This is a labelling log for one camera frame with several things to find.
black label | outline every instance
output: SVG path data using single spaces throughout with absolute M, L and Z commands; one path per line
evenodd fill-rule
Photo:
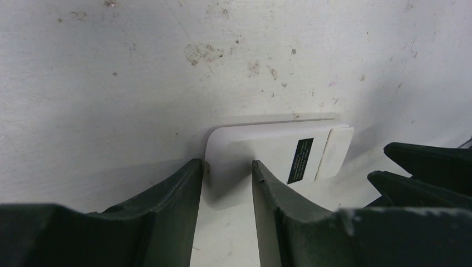
M 308 156 L 313 144 L 313 138 L 303 139 L 298 141 L 297 151 L 295 151 L 295 157 L 293 158 L 292 168 L 290 169 L 290 175 L 288 176 L 288 184 L 298 182 L 303 179 L 305 168 L 307 167 Z

dark green plastic piece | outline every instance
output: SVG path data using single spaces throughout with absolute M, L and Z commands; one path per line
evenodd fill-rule
M 367 207 L 330 212 L 253 162 L 261 267 L 470 266 L 472 214 Z
M 472 196 L 472 150 L 390 143 L 385 155 L 413 179 Z
M 417 179 L 406 178 L 387 171 L 374 171 L 367 178 L 389 202 L 388 206 L 472 209 L 472 197 Z
M 0 266 L 189 266 L 202 177 L 191 160 L 103 213 L 0 205 Z

white floor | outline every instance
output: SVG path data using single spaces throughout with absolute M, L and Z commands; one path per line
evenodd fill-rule
M 339 117 L 334 179 L 302 189 L 362 206 L 391 141 L 472 134 L 468 0 L 3 0 L 0 201 L 102 211 L 193 157 L 215 126 Z M 258 266 L 252 204 L 201 202 L 192 266 Z

white device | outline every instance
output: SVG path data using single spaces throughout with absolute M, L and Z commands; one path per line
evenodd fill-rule
M 253 160 L 260 160 L 290 187 L 334 177 L 352 136 L 353 128 L 338 120 L 218 128 L 206 146 L 208 187 L 203 193 L 216 209 L 251 201 Z

scuff mark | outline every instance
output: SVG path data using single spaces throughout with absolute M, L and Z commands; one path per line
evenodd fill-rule
M 348 236 L 354 236 L 355 228 L 352 223 L 353 218 L 356 216 L 355 210 L 342 210 L 341 223 L 344 226 L 344 230 Z
M 132 43 L 132 46 L 130 46 L 129 50 L 130 50 L 129 64 L 132 65 L 132 53 L 133 51 L 136 51 L 136 43 Z
M 79 21 L 87 20 L 87 13 L 85 12 L 71 12 L 71 14 Z
M 462 209 L 457 208 L 445 208 L 445 207 L 404 207 L 403 210 L 407 212 L 411 212 L 414 214 L 418 214 L 420 216 L 441 216 L 442 214 L 445 215 L 452 215 L 452 216 L 462 216 L 465 218 L 471 218 L 469 212 L 466 212 Z

